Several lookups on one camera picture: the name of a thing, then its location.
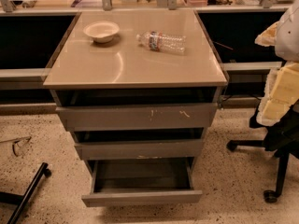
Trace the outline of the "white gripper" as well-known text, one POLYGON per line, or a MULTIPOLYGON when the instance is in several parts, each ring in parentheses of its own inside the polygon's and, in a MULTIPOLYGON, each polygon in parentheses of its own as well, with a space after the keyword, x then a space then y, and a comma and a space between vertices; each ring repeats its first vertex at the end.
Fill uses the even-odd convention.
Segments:
MULTIPOLYGON (((274 22, 255 38, 259 46, 276 45, 278 22, 274 22)), ((299 63, 286 63, 279 70, 271 69, 267 75, 264 97, 256 121, 263 126, 273 126, 299 99, 299 63)))

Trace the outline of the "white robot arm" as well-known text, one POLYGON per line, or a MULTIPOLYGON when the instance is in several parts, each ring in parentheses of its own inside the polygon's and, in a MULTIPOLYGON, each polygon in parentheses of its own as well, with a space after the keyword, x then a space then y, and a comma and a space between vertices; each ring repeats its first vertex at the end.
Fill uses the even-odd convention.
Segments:
POLYGON ((299 0, 279 21, 259 34, 255 43, 263 47, 273 46, 275 54, 286 62, 283 67, 270 70, 264 97, 257 110, 256 121, 272 126, 299 100, 299 0))

